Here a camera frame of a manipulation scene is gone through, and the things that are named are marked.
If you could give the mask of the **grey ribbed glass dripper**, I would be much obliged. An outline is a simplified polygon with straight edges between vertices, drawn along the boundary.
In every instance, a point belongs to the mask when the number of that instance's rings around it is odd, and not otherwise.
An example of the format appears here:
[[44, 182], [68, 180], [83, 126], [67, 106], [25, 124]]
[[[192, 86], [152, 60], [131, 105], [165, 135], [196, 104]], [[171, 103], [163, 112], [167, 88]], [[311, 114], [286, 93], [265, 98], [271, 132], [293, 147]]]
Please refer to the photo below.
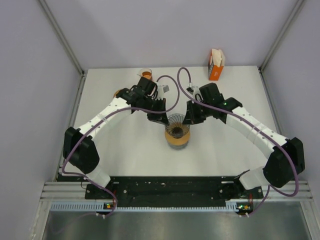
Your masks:
[[168, 117], [168, 125], [165, 126], [165, 132], [175, 139], [184, 137], [189, 131], [190, 126], [183, 124], [185, 116], [180, 113], [171, 114]]

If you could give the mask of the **grey glass server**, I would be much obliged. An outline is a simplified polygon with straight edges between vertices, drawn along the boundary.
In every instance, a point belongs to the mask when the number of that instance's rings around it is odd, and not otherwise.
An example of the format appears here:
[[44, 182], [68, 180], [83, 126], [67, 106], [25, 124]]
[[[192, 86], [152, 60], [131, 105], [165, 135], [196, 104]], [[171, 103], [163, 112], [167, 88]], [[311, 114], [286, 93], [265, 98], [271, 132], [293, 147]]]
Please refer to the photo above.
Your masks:
[[182, 150], [185, 149], [188, 146], [188, 143], [182, 144], [182, 145], [174, 145], [174, 144], [168, 144], [172, 149], [174, 150]]

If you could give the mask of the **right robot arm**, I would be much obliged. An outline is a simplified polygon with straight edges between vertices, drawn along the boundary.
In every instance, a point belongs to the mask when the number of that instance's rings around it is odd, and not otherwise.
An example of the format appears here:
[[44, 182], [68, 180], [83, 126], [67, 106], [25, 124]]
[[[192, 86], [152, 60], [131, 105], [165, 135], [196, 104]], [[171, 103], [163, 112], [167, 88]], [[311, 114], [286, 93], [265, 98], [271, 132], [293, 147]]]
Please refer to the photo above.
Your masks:
[[233, 192], [237, 197], [245, 198], [252, 189], [260, 186], [281, 188], [289, 181], [296, 181], [305, 170], [304, 146], [300, 139], [289, 139], [271, 130], [254, 118], [238, 100], [224, 98], [215, 83], [202, 87], [190, 84], [185, 93], [189, 101], [184, 124], [196, 125], [213, 117], [242, 134], [267, 159], [264, 166], [236, 177]]

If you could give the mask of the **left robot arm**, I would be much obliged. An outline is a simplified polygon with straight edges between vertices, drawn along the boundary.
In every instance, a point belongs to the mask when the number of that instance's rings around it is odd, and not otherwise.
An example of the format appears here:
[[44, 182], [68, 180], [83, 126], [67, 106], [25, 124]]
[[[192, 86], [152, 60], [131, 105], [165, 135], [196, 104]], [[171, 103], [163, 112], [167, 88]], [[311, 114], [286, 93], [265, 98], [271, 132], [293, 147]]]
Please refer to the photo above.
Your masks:
[[102, 198], [109, 198], [114, 191], [111, 178], [102, 167], [98, 142], [122, 119], [136, 110], [147, 110], [150, 121], [167, 125], [165, 93], [168, 85], [161, 85], [141, 77], [131, 88], [120, 89], [112, 101], [85, 124], [69, 127], [64, 134], [62, 172], [65, 175], [79, 175], [97, 184], [96, 192]]

